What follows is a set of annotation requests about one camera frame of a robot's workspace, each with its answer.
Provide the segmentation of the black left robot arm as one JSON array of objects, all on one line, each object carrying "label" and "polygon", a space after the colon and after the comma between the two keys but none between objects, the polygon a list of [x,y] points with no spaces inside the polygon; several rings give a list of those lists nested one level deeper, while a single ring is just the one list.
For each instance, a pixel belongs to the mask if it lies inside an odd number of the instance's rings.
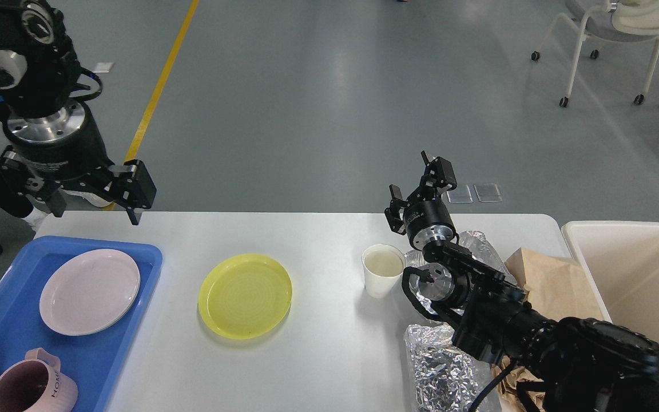
[{"label": "black left robot arm", "polygon": [[108,158],[87,105],[102,89],[81,66],[61,11],[45,1],[0,1],[0,99],[10,111],[3,177],[56,217],[66,209],[63,191],[83,191],[118,204],[137,225],[157,188],[143,161]]}]

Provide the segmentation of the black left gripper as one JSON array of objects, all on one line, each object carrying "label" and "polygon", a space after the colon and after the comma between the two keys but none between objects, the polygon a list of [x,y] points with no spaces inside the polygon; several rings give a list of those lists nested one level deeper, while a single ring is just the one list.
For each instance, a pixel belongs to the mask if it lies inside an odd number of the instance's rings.
[{"label": "black left gripper", "polygon": [[0,172],[11,190],[45,203],[60,218],[66,199],[60,191],[93,193],[125,209],[139,225],[141,210],[153,206],[157,188],[143,161],[115,164],[106,153],[91,109],[82,101],[46,117],[11,114],[3,132],[14,150],[0,155]]}]

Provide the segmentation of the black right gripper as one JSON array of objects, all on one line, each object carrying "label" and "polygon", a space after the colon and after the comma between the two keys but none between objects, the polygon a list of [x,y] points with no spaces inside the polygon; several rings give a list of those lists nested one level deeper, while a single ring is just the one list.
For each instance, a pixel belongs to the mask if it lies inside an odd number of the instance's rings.
[{"label": "black right gripper", "polygon": [[391,199],[385,209],[391,231],[405,235],[417,251],[432,242],[458,240],[450,213],[441,200],[443,193],[458,187],[452,164],[427,151],[421,151],[421,157],[424,173],[413,191],[413,199],[402,198],[400,188],[389,185]]}]

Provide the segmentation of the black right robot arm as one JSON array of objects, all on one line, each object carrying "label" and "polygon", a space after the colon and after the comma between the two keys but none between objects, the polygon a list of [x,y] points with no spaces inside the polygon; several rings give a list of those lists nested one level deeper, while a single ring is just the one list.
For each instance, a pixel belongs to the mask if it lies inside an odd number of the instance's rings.
[{"label": "black right robot arm", "polygon": [[421,152],[424,172],[403,197],[390,185],[385,216],[426,264],[407,267],[401,287],[429,320],[447,323],[452,343],[480,362],[510,363],[469,405],[476,411],[492,389],[522,366],[536,377],[516,386],[527,411],[531,392],[544,393],[546,411],[659,411],[659,344],[629,328],[594,318],[542,316],[523,290],[460,245],[442,196],[457,188],[452,164]]}]

